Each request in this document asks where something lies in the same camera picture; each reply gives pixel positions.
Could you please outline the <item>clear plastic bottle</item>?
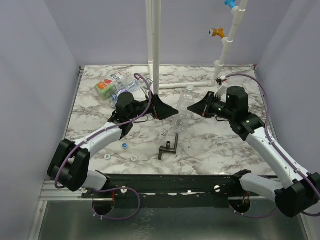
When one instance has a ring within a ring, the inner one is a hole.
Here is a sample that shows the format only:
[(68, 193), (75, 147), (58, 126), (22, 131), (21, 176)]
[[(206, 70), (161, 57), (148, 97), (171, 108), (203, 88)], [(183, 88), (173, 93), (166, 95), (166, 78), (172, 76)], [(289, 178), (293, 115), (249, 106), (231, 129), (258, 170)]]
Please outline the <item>clear plastic bottle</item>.
[(172, 125), (176, 134), (181, 134), (187, 129), (193, 114), (188, 111), (188, 107), (194, 103), (194, 91), (185, 90), (185, 92), (180, 95), (176, 108), (179, 113), (174, 117)]

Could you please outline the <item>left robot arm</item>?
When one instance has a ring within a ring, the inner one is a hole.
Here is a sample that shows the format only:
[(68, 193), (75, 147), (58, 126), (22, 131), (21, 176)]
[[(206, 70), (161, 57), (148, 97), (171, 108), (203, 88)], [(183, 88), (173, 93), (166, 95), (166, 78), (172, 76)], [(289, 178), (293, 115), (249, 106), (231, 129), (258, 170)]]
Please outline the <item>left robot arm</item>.
[(98, 170), (90, 170), (90, 159), (125, 136), (133, 123), (146, 115), (165, 120), (178, 114), (178, 110), (161, 101), (157, 94), (150, 93), (145, 101), (137, 101), (130, 92), (119, 95), (115, 111), (101, 128), (75, 141), (62, 140), (49, 164), (47, 175), (57, 188), (75, 192), (79, 189), (93, 189), (101, 198), (111, 191), (108, 177)]

